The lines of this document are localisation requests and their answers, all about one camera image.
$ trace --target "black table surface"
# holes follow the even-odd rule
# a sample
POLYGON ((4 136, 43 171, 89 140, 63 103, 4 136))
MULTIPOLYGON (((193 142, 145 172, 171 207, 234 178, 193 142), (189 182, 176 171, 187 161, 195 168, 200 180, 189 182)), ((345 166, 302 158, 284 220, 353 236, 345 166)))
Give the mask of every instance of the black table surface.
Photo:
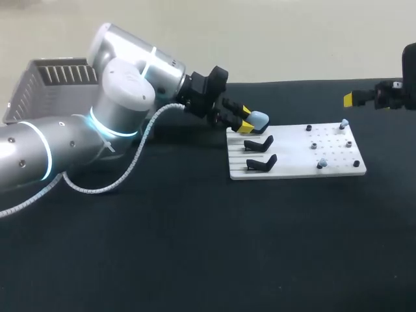
MULTIPOLYGON (((348 119, 362 177, 232 181, 225 132, 166 113, 117 191, 60 183, 0 220, 0 310, 414 311, 416 114, 343 109, 377 81, 228 90, 273 125, 348 119)), ((75 181, 106 185, 132 152, 75 181)), ((2 194, 0 208, 38 189, 2 194)))

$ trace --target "white pegboard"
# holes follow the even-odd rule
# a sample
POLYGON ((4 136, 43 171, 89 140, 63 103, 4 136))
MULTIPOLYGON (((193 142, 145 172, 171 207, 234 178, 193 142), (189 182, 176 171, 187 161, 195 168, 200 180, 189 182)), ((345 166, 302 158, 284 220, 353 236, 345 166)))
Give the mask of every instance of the white pegboard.
POLYGON ((339 123, 320 123, 306 131, 306 125, 270 126, 262 135, 244 135, 227 129, 229 173, 233 180, 292 179, 301 177, 362 176, 367 169, 352 135, 350 126, 339 129, 339 123), (263 143, 269 135, 274 141, 266 153, 245 151, 244 140, 263 143), (277 163, 269 172, 247 170, 246 160, 267 162, 273 154, 277 163), (328 166, 317 168, 321 158, 328 166), (354 167, 354 161, 360 161, 354 167))

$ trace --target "black hook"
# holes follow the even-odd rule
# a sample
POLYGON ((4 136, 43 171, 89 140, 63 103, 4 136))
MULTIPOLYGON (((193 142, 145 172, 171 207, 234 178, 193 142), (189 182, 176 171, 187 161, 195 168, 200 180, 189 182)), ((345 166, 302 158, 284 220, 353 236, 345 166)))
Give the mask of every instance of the black hook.
POLYGON ((278 161, 276 154, 273 154, 268 162, 255 161, 254 159, 247 159, 247 170, 258 170, 269 172, 274 164, 278 161))
POLYGON ((272 145, 274 139, 273 136, 270 135, 263 144, 245 140, 244 141, 244 147, 246 150, 252 150, 252 151, 260 151, 261 153, 264 153, 268 150, 268 148, 272 145))

